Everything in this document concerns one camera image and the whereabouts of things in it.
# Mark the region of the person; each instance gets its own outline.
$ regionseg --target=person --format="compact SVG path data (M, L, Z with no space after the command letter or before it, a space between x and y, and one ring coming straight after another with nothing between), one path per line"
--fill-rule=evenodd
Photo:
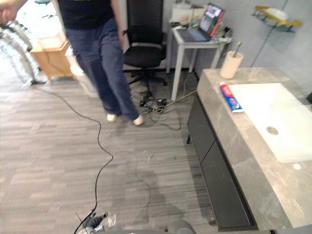
M0 0L2 24L16 18L27 0ZM58 0L65 32L78 64L96 87L107 120L125 115L138 126L143 123L132 103L123 74L124 37L118 0Z

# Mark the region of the toothpaste tube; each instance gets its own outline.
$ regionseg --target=toothpaste tube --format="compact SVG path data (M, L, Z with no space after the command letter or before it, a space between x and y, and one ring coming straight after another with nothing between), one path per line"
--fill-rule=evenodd
M244 112L243 108L239 105L238 101L234 98L233 93L231 92L229 86L226 83L221 82L220 89L225 100L230 106L232 113Z

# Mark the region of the laptop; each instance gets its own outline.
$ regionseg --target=laptop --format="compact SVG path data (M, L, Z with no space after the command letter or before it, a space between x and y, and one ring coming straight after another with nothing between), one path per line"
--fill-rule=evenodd
M178 29L178 31L185 42L210 41L224 13L225 10L209 3L207 11L200 21L199 28Z

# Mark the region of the white desk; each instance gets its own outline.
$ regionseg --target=white desk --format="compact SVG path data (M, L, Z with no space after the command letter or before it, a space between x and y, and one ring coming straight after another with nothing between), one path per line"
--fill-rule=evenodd
M183 38L181 37L179 31L176 30L175 28L172 28L170 24L169 24L168 31L169 32L168 32L167 55L166 55L166 60L167 60L166 73L167 74L170 72L173 37L175 37L177 44L178 44L177 59L176 59L176 65L175 65L175 77L174 77L174 84L173 84L172 95L171 95L171 100L174 101L176 100L177 88L179 85L179 80L180 80L180 75L181 75L184 50L194 49L192 58L191 58L190 68L189 68L189 73L191 73L194 68L198 49L216 49L215 54L214 54L214 59L210 66L210 68L216 68L225 43L217 43L216 39L211 39L211 41L207 41L207 42L195 42L195 41L185 42Z

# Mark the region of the laptop screen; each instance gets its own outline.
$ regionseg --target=laptop screen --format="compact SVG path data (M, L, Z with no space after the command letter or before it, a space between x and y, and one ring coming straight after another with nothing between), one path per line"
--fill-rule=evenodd
M208 4L208 9L205 15L201 19L199 27L205 31L208 35L213 31L216 23L218 22L218 17L223 10L211 3Z

